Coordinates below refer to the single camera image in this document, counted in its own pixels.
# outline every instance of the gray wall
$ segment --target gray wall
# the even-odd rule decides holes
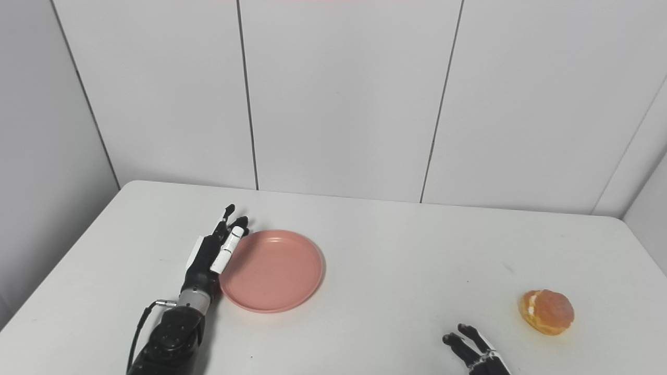
[[[623,221],[667,274],[667,156],[646,182]]]
[[[49,0],[0,1],[0,328],[117,192]]]

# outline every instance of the orange pastry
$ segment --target orange pastry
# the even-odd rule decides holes
[[[521,297],[521,316],[546,335],[559,335],[574,321],[574,309],[567,297],[551,290],[531,290]]]

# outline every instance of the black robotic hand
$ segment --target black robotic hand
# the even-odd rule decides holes
[[[470,375],[511,375],[500,354],[477,329],[459,324],[458,330],[475,343],[481,354],[469,347],[461,336],[454,332],[442,336],[442,342],[449,345],[454,354],[466,363]]]

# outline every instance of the panel seam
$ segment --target panel seam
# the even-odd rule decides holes
[[[90,99],[88,98],[88,93],[85,90],[85,86],[83,85],[83,80],[81,79],[81,74],[79,73],[79,68],[77,67],[76,61],[74,61],[74,54],[72,54],[72,49],[69,46],[69,42],[67,40],[67,36],[65,35],[65,29],[63,28],[63,24],[60,21],[60,15],[58,15],[58,10],[55,7],[55,4],[53,0],[49,0],[51,3],[51,8],[53,9],[53,14],[55,15],[55,20],[58,23],[58,28],[60,28],[60,34],[63,36],[63,40],[65,41],[65,46],[67,48],[67,53],[69,54],[69,58],[72,61],[72,65],[74,66],[74,72],[77,74],[77,79],[79,80],[79,86],[81,87],[81,91],[83,92],[83,97],[85,99],[86,105],[88,106],[88,111],[90,112],[91,117],[93,118],[93,124],[95,125],[95,130],[97,131],[97,136],[99,138],[99,142],[102,144],[102,150],[104,151],[104,156],[107,158],[107,163],[109,163],[109,168],[111,169],[111,174],[113,175],[113,180],[116,183],[116,187],[118,190],[121,189],[121,185],[118,182],[118,176],[116,175],[116,170],[113,168],[113,164],[111,162],[111,157],[109,156],[109,151],[107,150],[107,145],[104,143],[104,139],[102,138],[102,132],[99,130],[99,125],[97,124],[97,118],[95,117],[95,112],[93,112],[93,106],[90,104]]]
[[[646,119],[646,116],[648,116],[648,113],[651,111],[651,108],[653,108],[653,104],[656,102],[656,99],[658,98],[658,95],[662,91],[662,88],[664,87],[665,81],[667,81],[667,75],[662,79],[662,83],[658,87],[658,90],[656,91],[655,95],[653,95],[653,99],[651,99],[651,102],[648,104],[648,108],[646,108],[646,111],[644,112],[644,115],[642,116],[642,119],[639,121],[639,124],[634,130],[634,133],[632,134],[632,137],[630,137],[630,141],[626,144],[625,149],[623,150],[623,154],[621,155],[620,159],[618,160],[618,163],[616,164],[616,167],[614,168],[614,171],[612,172],[611,176],[609,177],[609,180],[607,180],[607,184],[605,184],[604,188],[602,189],[602,192],[600,193],[600,196],[598,197],[598,200],[595,202],[593,205],[593,209],[590,210],[590,215],[592,215],[595,210],[598,208],[598,205],[600,204],[600,201],[602,200],[602,197],[604,196],[604,193],[607,191],[609,188],[609,185],[612,182],[612,179],[614,179],[614,176],[616,175],[616,172],[618,171],[618,168],[620,167],[621,163],[623,162],[623,159],[625,159],[626,154],[628,153],[628,150],[630,149],[630,145],[632,145],[632,142],[634,141],[634,138],[637,136],[637,133],[639,133],[639,129],[641,129],[642,125],[644,125],[644,120]],[[648,178],[653,174],[653,171],[655,171],[656,167],[658,167],[658,164],[656,164],[653,168],[652,171],[644,178],[644,182],[641,184],[640,188],[635,192],[634,198],[632,198],[632,201],[628,205],[628,207],[625,207],[623,210],[623,213],[620,215],[622,218],[625,216],[625,213],[628,211],[628,208],[632,205],[634,200],[637,198],[637,195],[639,195],[639,192],[642,191],[644,188],[644,185],[646,185],[646,182],[648,181]]]
[[[259,190],[257,175],[257,154],[255,152],[255,132],[252,126],[252,110],[250,107],[250,88],[248,84],[248,69],[245,62],[245,41],[243,40],[243,21],[241,20],[241,1],[236,0],[236,15],[239,20],[239,37],[241,38],[241,59],[243,61],[243,80],[245,81],[245,101],[248,108],[248,124],[250,125],[250,146],[252,147],[252,165],[255,170],[255,190]]]
[[[426,181],[428,179],[428,172],[431,168],[431,160],[433,159],[433,150],[436,147],[436,136],[438,135],[438,126],[440,124],[440,115],[442,114],[442,104],[445,99],[445,91],[447,89],[447,83],[450,79],[450,70],[452,69],[452,60],[454,59],[454,48],[456,47],[456,38],[458,37],[459,26],[461,25],[461,16],[463,14],[463,6],[466,0],[461,0],[461,7],[459,8],[458,18],[456,19],[456,29],[454,30],[454,39],[452,40],[452,50],[450,51],[450,60],[447,63],[447,71],[445,73],[445,83],[442,87],[442,95],[440,96],[440,106],[438,108],[438,116],[436,117],[436,126],[433,130],[433,140],[431,140],[431,150],[428,154],[428,161],[426,162],[426,174],[424,175],[424,184],[422,185],[422,194],[420,195],[419,202],[424,202],[424,191],[426,190]]]

